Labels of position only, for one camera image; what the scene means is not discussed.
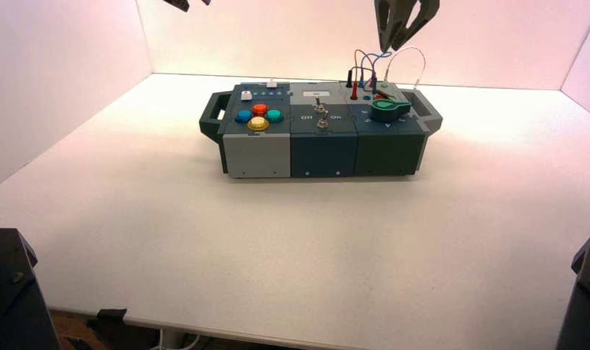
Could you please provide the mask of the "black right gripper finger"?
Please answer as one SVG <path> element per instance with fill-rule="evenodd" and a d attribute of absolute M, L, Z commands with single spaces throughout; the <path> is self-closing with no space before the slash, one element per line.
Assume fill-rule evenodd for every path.
<path fill-rule="evenodd" d="M 392 1 L 391 48 L 402 47 L 435 17 L 439 8 L 439 0 Z"/>
<path fill-rule="evenodd" d="M 383 53 L 398 50 L 417 32 L 416 21 L 408 24 L 417 1 L 374 1 L 379 47 Z"/>

